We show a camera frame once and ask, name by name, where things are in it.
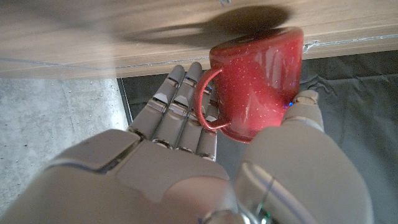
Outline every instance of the wooden table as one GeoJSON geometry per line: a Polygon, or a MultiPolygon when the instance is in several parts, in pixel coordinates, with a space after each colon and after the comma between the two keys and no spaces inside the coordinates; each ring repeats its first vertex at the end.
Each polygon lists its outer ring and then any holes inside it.
{"type": "Polygon", "coordinates": [[[114,78],[201,62],[254,29],[299,26],[304,58],[398,50],[397,0],[1,3],[0,77],[114,78]]]}

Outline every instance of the dark fabric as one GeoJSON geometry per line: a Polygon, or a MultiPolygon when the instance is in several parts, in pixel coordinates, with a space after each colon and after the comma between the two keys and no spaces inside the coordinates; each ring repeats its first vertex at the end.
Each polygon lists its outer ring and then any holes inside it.
{"type": "MultiPolygon", "coordinates": [[[[133,119],[164,78],[123,79],[133,119]]],[[[364,177],[375,222],[398,223],[398,51],[304,60],[300,88],[319,92],[325,132],[364,177]]],[[[246,145],[221,133],[217,145],[234,180],[246,145]]]]}

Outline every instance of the gray floor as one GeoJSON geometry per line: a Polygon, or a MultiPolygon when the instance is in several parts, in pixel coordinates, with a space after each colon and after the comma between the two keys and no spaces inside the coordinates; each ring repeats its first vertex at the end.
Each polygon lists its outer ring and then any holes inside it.
{"type": "Polygon", "coordinates": [[[127,128],[116,79],[0,78],[0,114],[0,216],[59,152],[127,128]]]}

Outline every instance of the speckled glaze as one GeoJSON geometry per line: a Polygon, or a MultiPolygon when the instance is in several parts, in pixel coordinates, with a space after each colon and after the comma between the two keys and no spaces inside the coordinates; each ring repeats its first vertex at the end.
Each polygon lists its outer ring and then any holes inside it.
{"type": "Polygon", "coordinates": [[[241,142],[250,142],[267,126],[279,126],[299,92],[302,50],[303,32],[298,27],[247,35],[213,47],[211,69],[195,90],[199,122],[241,142]],[[201,113],[201,98],[213,78],[220,115],[207,122],[201,113]]]}

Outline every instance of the mug handle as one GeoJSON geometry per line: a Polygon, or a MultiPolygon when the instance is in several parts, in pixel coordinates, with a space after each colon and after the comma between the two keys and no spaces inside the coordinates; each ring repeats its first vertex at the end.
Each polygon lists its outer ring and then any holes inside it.
{"type": "Polygon", "coordinates": [[[231,122],[225,118],[218,118],[215,121],[208,122],[201,112],[203,93],[207,84],[209,84],[210,80],[216,77],[216,75],[220,74],[222,71],[222,68],[211,68],[207,70],[197,83],[195,94],[193,95],[193,109],[195,110],[199,123],[201,123],[205,129],[210,131],[220,129],[231,124],[231,122]]]}

